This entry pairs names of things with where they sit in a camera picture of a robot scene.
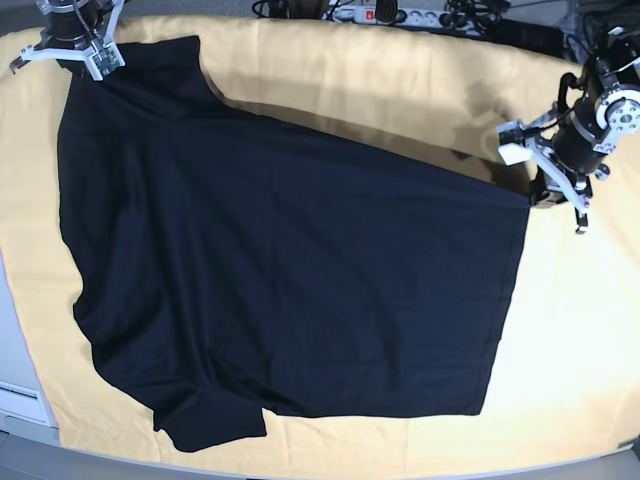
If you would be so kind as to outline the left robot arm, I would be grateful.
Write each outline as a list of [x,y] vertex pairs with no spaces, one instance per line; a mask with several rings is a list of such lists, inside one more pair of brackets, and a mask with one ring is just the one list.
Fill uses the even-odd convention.
[[578,234],[588,229],[591,177],[604,180],[625,135],[639,131],[639,29],[615,26],[598,38],[581,74],[564,74],[552,108],[529,124],[499,125],[498,153],[507,165],[533,161],[533,207],[565,202],[575,212]]

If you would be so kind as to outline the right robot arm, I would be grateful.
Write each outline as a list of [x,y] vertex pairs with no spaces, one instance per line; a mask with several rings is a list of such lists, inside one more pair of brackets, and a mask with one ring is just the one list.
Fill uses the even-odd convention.
[[115,42],[124,0],[50,0],[36,6],[46,20],[40,41],[23,48],[9,64],[15,73],[29,63],[55,60],[76,62],[95,81],[126,65]]

